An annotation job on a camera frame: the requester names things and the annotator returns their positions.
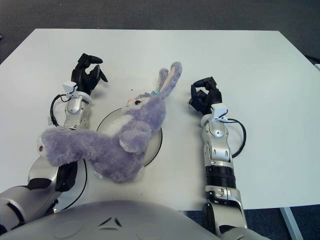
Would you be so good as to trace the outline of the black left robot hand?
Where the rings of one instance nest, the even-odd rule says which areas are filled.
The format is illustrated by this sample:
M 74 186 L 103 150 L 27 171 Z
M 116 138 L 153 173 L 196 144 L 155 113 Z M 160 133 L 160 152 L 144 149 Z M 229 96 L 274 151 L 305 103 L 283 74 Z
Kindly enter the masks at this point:
M 83 53 L 77 61 L 77 65 L 71 73 L 71 81 L 76 83 L 77 91 L 91 95 L 100 80 L 108 82 L 105 74 L 100 68 L 100 64 L 103 60 L 97 56 L 88 55 Z M 86 69 L 91 65 L 96 66 L 89 72 L 86 73 Z

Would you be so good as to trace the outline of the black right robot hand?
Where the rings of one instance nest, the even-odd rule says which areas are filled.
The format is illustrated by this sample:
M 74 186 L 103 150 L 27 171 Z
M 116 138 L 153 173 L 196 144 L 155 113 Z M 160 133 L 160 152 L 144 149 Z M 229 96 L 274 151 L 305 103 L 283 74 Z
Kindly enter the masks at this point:
M 190 87 L 189 104 L 203 115 L 210 114 L 211 105 L 222 103 L 222 94 L 214 78 L 206 77 L 194 82 Z

